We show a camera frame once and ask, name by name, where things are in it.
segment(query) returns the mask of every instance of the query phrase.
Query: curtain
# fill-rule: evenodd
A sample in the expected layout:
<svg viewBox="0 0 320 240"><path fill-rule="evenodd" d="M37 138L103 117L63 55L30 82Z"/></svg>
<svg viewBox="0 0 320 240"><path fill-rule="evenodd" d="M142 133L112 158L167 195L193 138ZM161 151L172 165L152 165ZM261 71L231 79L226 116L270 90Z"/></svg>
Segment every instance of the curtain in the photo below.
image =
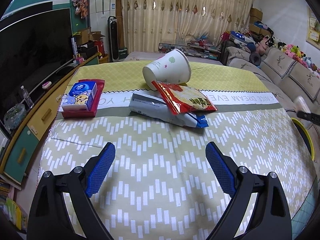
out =
<svg viewBox="0 0 320 240"><path fill-rule="evenodd" d="M226 30L243 31L253 0L121 0L124 44L129 52L158 51L208 35L218 45Z"/></svg>
<svg viewBox="0 0 320 240"><path fill-rule="evenodd" d="M179 16L176 1L121 0L124 44L129 52L155 52L159 42L175 41Z"/></svg>
<svg viewBox="0 0 320 240"><path fill-rule="evenodd" d="M225 31L243 31L249 20L253 0L181 0L178 41L207 35L218 45Z"/></svg>

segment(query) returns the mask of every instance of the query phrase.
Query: water bottle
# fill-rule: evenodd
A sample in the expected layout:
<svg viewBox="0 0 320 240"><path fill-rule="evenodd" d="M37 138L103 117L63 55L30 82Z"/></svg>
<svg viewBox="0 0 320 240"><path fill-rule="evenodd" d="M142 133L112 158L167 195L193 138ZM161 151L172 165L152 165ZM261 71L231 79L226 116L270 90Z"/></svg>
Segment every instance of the water bottle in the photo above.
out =
<svg viewBox="0 0 320 240"><path fill-rule="evenodd" d="M21 86L21 89L22 89L23 98L26 101L29 108L31 109L34 106L34 103L32 102L28 91L23 86Z"/></svg>

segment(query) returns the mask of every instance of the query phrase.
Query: paper cup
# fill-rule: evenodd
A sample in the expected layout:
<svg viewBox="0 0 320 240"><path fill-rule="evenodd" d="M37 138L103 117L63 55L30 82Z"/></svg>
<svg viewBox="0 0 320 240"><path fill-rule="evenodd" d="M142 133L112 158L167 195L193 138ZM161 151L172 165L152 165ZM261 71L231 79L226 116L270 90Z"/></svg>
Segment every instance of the paper cup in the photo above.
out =
<svg viewBox="0 0 320 240"><path fill-rule="evenodd" d="M174 49L143 67L142 74L148 86L152 90L156 90L151 84L153 80L171 84L188 82L191 77L191 68L183 52Z"/></svg>

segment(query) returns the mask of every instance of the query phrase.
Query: bed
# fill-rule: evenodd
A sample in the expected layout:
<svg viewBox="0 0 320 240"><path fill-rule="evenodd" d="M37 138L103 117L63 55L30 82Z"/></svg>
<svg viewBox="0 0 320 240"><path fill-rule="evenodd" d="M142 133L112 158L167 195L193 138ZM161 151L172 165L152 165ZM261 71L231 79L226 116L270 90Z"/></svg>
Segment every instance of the bed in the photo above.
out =
<svg viewBox="0 0 320 240"><path fill-rule="evenodd" d="M188 85L202 90L218 112L206 115L206 129L178 127L128 110L132 92L154 93L141 71L149 62L84 66L75 73L65 93L79 79L105 80L97 115L64 120L59 109L39 178L46 170L70 172L112 142L116 158L91 201L113 238L204 240L230 201L205 158L205 145L214 141L237 165L278 174L297 236L318 197L316 171L294 124L263 83L249 71L190 62ZM75 232L83 235L70 197L64 197ZM255 197L237 235L246 229Z"/></svg>

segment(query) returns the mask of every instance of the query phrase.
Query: drawer handle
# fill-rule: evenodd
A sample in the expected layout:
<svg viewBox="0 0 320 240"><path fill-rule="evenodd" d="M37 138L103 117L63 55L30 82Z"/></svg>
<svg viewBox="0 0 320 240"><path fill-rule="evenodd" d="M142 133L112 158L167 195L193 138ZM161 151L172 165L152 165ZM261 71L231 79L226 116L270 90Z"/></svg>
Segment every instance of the drawer handle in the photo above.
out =
<svg viewBox="0 0 320 240"><path fill-rule="evenodd" d="M59 96L56 98L57 102L59 102L61 98L62 98L62 95L59 95Z"/></svg>
<svg viewBox="0 0 320 240"><path fill-rule="evenodd" d="M37 130L34 128L33 125L31 125L30 128L31 128L31 130L33 130L33 132L34 132L35 134L38 134Z"/></svg>
<svg viewBox="0 0 320 240"><path fill-rule="evenodd" d="M41 118L42 122L44 122L48 118L50 113L51 113L51 109L49 108Z"/></svg>
<svg viewBox="0 0 320 240"><path fill-rule="evenodd" d="M18 159L17 159L17 163L20 164L22 162L23 157L24 157L25 154L26 154L26 149L23 148L22 151L20 152L20 155L19 155Z"/></svg>

